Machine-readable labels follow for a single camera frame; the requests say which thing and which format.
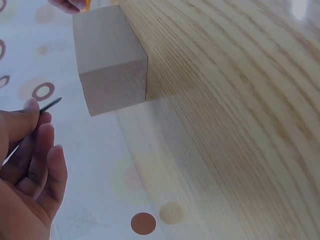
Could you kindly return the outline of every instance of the brown circle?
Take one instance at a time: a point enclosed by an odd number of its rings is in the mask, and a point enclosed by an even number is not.
[[[160,219],[168,225],[178,224],[184,219],[184,211],[176,202],[167,202],[160,208]]]
[[[0,82],[1,82],[2,80],[5,80],[5,84],[2,85],[2,86],[0,86],[0,89],[3,88],[5,85],[7,85],[7,84],[9,83],[9,81],[10,81],[10,76],[9,76],[9,75],[2,76],[2,77],[0,78]]]
[[[7,0],[0,0],[0,2],[2,2],[2,6],[0,7],[0,13],[5,10],[6,6],[7,6]]]
[[[0,46],[2,48],[2,51],[0,52],[0,61],[1,59],[4,58],[4,55],[6,53],[6,45],[5,45],[5,42],[3,40],[0,39]]]
[[[150,213],[140,212],[132,218],[131,228],[139,235],[148,235],[156,229],[156,219]]]
[[[55,17],[55,9],[51,5],[41,6],[34,15],[37,24],[48,24]]]
[[[40,46],[40,47],[38,48],[38,52],[39,52],[39,54],[40,54],[41,56],[46,55],[48,51],[49,51],[48,46]]]
[[[49,88],[49,92],[47,95],[45,96],[38,96],[37,92],[40,88],[42,87],[48,87]],[[48,99],[55,91],[55,85],[53,85],[51,82],[45,82],[40,84],[39,86],[37,86],[33,92],[32,92],[32,97],[35,98],[35,100],[37,100],[38,102],[43,101],[45,99]]]

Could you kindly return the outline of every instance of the fingertip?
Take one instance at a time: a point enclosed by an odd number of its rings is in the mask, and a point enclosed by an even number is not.
[[[61,145],[55,145],[47,157],[48,174],[56,181],[66,182],[68,178],[64,149]]]
[[[52,115],[49,112],[44,112],[40,115],[39,121],[38,121],[38,127],[42,124],[49,124],[52,121]]]
[[[31,97],[24,103],[23,109],[38,110],[38,109],[40,109],[40,107],[39,107],[37,100],[34,97]]]
[[[51,122],[43,123],[39,126],[39,132],[40,134],[45,133],[45,135],[48,135],[50,133],[55,133],[55,128],[52,125]]]

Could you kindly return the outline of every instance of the wood grain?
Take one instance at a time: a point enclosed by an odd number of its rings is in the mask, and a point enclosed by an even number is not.
[[[119,4],[149,65],[117,115],[155,212],[183,209],[167,239],[320,239],[320,2]]]

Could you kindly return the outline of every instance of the wooden block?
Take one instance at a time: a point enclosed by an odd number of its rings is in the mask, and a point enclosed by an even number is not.
[[[72,16],[83,94],[91,116],[144,102],[148,58],[119,6]]]

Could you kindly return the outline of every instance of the hand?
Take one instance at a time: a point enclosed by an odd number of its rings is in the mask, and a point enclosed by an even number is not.
[[[58,7],[68,14],[79,13],[86,7],[86,0],[48,0],[49,3]]]
[[[63,200],[63,149],[54,146],[51,115],[39,112],[34,98],[24,110],[0,110],[0,240],[48,240]]]

